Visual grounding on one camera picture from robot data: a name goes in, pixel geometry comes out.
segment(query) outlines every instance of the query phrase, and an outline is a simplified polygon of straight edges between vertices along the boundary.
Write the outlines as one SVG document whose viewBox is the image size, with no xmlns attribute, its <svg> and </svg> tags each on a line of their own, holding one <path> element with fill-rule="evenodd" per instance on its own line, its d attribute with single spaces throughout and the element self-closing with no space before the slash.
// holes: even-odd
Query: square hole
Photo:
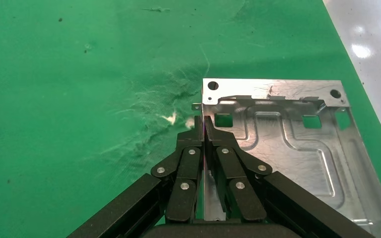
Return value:
<svg viewBox="0 0 381 238">
<path fill-rule="evenodd" d="M 322 124 L 320 123 L 319 116 L 313 115 L 303 115 L 303 125 L 305 128 L 310 128 L 310 129 L 319 129 L 322 128 Z"/>
<path fill-rule="evenodd" d="M 231 114 L 214 114 L 216 127 L 233 127 L 233 116 Z"/>
</svg>

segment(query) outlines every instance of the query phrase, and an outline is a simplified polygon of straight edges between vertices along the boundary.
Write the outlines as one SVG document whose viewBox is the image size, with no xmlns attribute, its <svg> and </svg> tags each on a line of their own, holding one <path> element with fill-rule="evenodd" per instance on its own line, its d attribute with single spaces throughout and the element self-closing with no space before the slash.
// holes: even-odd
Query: green work surface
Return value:
<svg viewBox="0 0 381 238">
<path fill-rule="evenodd" d="M 148 173 L 203 77 L 341 80 L 381 181 L 381 125 L 320 0 L 0 1 L 0 238 L 65 237 Z"/>
</svg>

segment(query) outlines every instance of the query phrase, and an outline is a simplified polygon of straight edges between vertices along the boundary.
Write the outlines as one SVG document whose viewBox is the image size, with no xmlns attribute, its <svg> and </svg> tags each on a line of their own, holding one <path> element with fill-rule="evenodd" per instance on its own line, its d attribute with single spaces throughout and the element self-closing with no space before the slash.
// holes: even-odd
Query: silver metal plate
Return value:
<svg viewBox="0 0 381 238">
<path fill-rule="evenodd" d="M 243 150 L 381 237 L 381 185 L 340 81 L 204 79 L 202 104 Z M 224 219 L 213 186 L 206 178 L 205 219 Z"/>
</svg>

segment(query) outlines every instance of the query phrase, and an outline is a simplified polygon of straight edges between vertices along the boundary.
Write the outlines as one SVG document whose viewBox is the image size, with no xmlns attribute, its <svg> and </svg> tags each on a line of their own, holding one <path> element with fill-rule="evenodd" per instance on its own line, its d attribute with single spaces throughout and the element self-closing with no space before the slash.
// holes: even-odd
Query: white floor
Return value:
<svg viewBox="0 0 381 238">
<path fill-rule="evenodd" d="M 381 0 L 323 0 L 381 122 Z"/>
</svg>

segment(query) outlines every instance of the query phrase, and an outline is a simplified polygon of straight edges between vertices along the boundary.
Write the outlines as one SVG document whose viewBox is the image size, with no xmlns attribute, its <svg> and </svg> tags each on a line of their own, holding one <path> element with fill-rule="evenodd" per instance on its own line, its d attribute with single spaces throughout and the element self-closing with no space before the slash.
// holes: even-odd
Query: white debris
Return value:
<svg viewBox="0 0 381 238">
<path fill-rule="evenodd" d="M 195 127 L 195 121 L 193 120 L 193 118 L 188 118 L 185 122 L 185 126 L 188 129 Z"/>
<path fill-rule="evenodd" d="M 176 111 L 173 112 L 173 114 L 170 117 L 161 116 L 162 118 L 166 119 L 168 122 L 170 122 L 172 125 L 176 122 Z"/>
</svg>

